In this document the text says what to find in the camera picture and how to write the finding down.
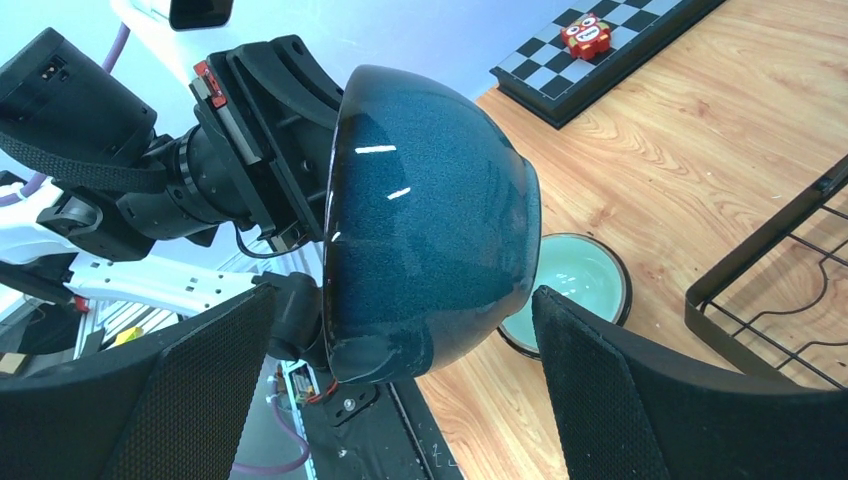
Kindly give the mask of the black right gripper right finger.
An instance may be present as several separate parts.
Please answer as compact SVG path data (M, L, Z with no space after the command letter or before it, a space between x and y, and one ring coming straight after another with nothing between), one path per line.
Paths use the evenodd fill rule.
M607 322L543 286L532 297L573 479L843 479L847 394L726 370Z

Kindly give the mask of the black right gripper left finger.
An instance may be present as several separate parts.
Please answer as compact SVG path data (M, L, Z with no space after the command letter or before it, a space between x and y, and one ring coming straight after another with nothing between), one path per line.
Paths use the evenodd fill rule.
M225 479L268 348L259 286L170 327L1 383L5 479Z

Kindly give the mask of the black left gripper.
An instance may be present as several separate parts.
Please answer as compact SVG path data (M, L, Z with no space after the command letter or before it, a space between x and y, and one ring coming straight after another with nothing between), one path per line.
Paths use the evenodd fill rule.
M280 250L321 232L330 150L344 90L301 37L240 45L194 67L197 126L162 145L168 170L158 236L202 244L223 223L259 228ZM275 310L268 354L328 370L322 290L302 272L254 277Z

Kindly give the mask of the black beige bowl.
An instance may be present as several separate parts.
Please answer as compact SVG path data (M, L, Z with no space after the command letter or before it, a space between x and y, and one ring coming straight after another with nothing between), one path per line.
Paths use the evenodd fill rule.
M332 374L342 384L416 378L471 352L528 301L539 179L473 101L362 65L334 132L324 229Z

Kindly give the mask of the black wire dish rack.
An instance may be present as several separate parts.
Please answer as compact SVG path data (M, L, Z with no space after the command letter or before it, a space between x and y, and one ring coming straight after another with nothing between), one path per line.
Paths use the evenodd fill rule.
M846 388L845 159L688 289L685 323L745 374Z

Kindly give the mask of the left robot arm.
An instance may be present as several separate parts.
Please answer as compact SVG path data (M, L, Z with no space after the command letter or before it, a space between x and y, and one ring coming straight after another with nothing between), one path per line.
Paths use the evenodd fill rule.
M322 238L342 88L295 35L209 55L190 83L197 124L157 134L153 108L53 28L1 69L1 147L52 178L50 241L116 263L224 223L293 246Z

